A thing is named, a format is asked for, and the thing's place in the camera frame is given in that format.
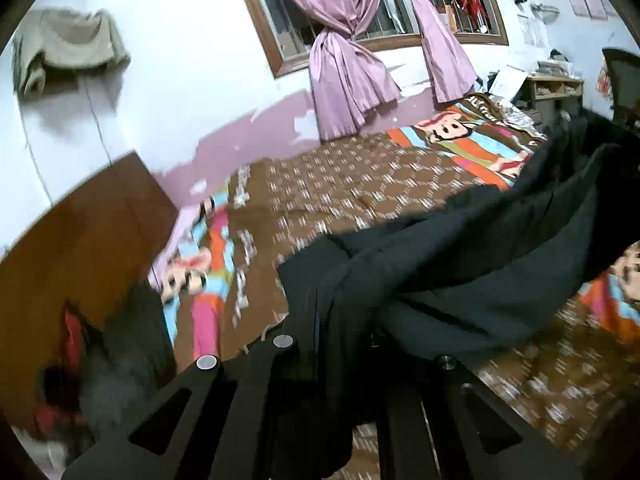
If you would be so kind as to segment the black padded jacket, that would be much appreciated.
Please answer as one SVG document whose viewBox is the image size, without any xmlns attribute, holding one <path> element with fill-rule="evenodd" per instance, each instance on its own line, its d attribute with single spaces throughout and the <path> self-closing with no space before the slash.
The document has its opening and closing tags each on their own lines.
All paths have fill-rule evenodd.
<svg viewBox="0 0 640 480">
<path fill-rule="evenodd" d="M 536 142 L 494 183 L 387 134 L 253 162 L 230 184 L 239 307 L 222 346 L 316 298 L 303 436 L 327 474 L 382 385 L 377 342 L 478 362 L 531 335 L 638 233 L 608 216 L 638 165 L 638 139 L 602 118 Z"/>
</svg>

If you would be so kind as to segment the dark clothes pile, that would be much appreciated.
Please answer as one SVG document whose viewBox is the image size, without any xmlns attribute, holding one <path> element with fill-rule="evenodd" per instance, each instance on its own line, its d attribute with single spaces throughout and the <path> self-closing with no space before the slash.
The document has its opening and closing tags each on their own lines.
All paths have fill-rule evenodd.
<svg viewBox="0 0 640 480">
<path fill-rule="evenodd" d="M 175 377 L 177 364 L 160 294 L 132 286 L 103 328 L 66 301 L 56 359 L 39 372 L 38 434 L 71 462 L 115 430 Z"/>
</svg>

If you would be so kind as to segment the colourful cartoon bedspread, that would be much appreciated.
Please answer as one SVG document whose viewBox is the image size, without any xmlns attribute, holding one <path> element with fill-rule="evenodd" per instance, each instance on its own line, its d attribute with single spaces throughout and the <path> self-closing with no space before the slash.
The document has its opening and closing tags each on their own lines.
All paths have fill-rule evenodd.
<svg viewBox="0 0 640 480">
<path fill-rule="evenodd" d="M 235 171 L 152 269 L 180 370 L 220 359 L 210 478 L 637 478 L 639 139 L 470 94 Z"/>
</svg>

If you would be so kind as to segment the brown wooden headboard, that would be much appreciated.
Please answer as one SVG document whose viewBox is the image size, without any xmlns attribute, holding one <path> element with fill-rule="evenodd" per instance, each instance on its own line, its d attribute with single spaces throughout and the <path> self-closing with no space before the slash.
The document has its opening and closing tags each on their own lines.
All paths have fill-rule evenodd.
<svg viewBox="0 0 640 480">
<path fill-rule="evenodd" d="M 178 214 L 137 153 L 73 190 L 1 263 L 1 411 L 35 427 L 37 379 L 58 353 L 71 302 L 96 327 L 148 275 Z"/>
</svg>

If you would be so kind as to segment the wooden shelf desk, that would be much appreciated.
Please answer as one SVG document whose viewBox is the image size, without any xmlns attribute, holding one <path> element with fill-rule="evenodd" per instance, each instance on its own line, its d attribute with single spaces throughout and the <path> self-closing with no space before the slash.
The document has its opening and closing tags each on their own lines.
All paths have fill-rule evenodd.
<svg viewBox="0 0 640 480">
<path fill-rule="evenodd" d="M 516 106 L 533 118 L 538 127 L 551 125 L 555 119 L 572 117 L 582 109 L 584 81 L 563 73 L 559 68 L 542 68 L 531 72 L 516 95 Z"/>
</svg>

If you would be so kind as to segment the pink curtain right panel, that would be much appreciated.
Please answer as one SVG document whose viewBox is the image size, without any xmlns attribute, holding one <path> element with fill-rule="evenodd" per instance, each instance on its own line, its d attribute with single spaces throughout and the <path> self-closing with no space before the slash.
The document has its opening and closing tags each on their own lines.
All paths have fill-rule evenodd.
<svg viewBox="0 0 640 480">
<path fill-rule="evenodd" d="M 422 48 L 436 101 L 462 98 L 476 81 L 473 66 L 460 42 L 439 18 L 430 0 L 410 0 L 420 27 Z"/>
</svg>

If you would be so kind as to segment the pink curtain panel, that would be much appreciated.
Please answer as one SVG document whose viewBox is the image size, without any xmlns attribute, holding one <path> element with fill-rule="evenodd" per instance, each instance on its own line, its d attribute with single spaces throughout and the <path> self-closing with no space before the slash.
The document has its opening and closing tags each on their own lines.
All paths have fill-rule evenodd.
<svg viewBox="0 0 640 480">
<path fill-rule="evenodd" d="M 309 51 L 309 73 L 322 140 L 353 136 L 400 90 L 371 51 L 358 44 L 381 0 L 293 0 L 323 26 Z"/>
<path fill-rule="evenodd" d="M 430 0 L 410 0 L 420 27 L 422 48 L 436 101 L 462 98 L 476 81 L 473 66 L 460 42 L 439 18 Z"/>
</svg>

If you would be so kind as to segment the pink curtain left panel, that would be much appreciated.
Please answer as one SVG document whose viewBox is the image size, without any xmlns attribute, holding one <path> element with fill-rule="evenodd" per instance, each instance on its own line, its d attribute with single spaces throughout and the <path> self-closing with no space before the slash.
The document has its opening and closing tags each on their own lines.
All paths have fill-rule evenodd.
<svg viewBox="0 0 640 480">
<path fill-rule="evenodd" d="M 323 26 L 309 51 L 309 73 L 322 140 L 353 136 L 400 90 L 371 51 L 358 44 L 381 0 L 293 0 Z"/>
</svg>

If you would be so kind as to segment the black office chair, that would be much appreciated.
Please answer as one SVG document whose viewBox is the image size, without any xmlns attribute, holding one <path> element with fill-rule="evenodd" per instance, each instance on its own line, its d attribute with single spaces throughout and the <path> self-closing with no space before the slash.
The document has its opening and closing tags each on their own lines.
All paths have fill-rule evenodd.
<svg viewBox="0 0 640 480">
<path fill-rule="evenodd" d="M 640 58 L 616 48 L 602 50 L 613 97 L 613 122 L 639 133 Z"/>
</svg>

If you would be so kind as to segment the beige cloth on wall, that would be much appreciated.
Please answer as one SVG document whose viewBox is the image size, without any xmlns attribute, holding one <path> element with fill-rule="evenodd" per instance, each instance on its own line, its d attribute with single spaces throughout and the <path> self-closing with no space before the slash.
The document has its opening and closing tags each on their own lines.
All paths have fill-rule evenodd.
<svg viewBox="0 0 640 480">
<path fill-rule="evenodd" d="M 102 70 L 130 62 L 114 18 L 49 8 L 29 11 L 13 37 L 13 84 L 18 96 L 40 96 L 50 74 Z"/>
</svg>

